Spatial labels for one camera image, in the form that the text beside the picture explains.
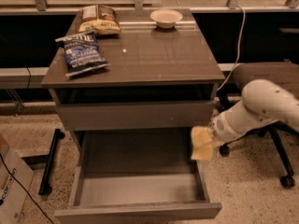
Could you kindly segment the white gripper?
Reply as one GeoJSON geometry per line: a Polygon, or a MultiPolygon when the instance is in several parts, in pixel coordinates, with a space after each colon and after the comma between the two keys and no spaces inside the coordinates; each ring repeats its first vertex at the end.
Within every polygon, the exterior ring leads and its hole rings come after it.
{"type": "Polygon", "coordinates": [[[224,144],[243,137],[247,132],[275,123],[275,119],[263,117],[246,108],[239,101],[215,117],[208,127],[192,128],[192,155],[194,161],[208,161],[214,150],[224,144]]]}

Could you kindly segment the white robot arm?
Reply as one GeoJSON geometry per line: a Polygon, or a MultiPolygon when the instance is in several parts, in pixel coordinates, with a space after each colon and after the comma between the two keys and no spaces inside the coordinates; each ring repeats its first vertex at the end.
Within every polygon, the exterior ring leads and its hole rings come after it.
{"type": "Polygon", "coordinates": [[[298,132],[299,100],[272,81],[255,79],[243,88],[239,102],[222,111],[208,126],[192,128],[191,159],[210,160],[216,147],[277,121],[298,132]]]}

